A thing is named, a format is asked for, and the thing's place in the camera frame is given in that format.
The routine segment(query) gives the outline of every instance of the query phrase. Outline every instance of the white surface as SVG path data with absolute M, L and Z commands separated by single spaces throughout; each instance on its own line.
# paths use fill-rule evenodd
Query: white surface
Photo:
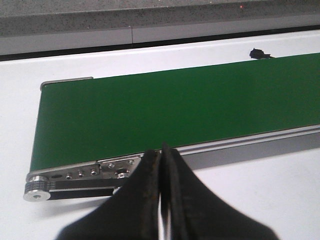
M 44 81 L 94 78 L 320 52 L 320 31 L 0 62 L 0 238 L 53 239 L 104 198 L 30 203 L 22 199 Z M 197 170 L 240 211 L 282 240 L 320 239 L 320 149 Z

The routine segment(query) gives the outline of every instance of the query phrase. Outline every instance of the black object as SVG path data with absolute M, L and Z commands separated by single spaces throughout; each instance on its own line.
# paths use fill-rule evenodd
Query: black object
M 158 200 L 173 240 L 278 240 L 274 232 L 212 193 L 176 149 L 148 150 L 129 180 L 57 240 L 158 240 Z
M 261 49 L 255 48 L 250 52 L 250 57 L 252 59 L 273 59 L 274 57 L 270 55 L 271 54 L 265 54 Z

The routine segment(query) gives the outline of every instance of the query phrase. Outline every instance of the green conveyor belt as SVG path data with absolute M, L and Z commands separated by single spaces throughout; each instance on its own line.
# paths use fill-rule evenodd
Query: green conveyor belt
M 320 53 L 43 87 L 30 170 L 320 124 Z

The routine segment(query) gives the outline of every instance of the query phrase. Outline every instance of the screw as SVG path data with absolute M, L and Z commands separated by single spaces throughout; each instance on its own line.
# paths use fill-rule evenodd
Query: screw
M 93 168 L 91 169 L 91 176 L 97 175 L 97 171 Z
M 115 167 L 114 163 L 109 163 L 108 168 L 113 169 Z
M 72 179 L 72 173 L 68 172 L 65 176 L 65 179 L 70 180 Z

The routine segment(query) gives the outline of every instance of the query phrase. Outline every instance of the black connector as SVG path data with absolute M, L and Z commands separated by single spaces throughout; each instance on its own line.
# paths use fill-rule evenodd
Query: black connector
M 252 59 L 273 59 L 273 56 L 270 56 L 270 54 L 265 54 L 264 51 L 262 51 L 261 49 L 253 49 L 250 52 L 250 57 Z

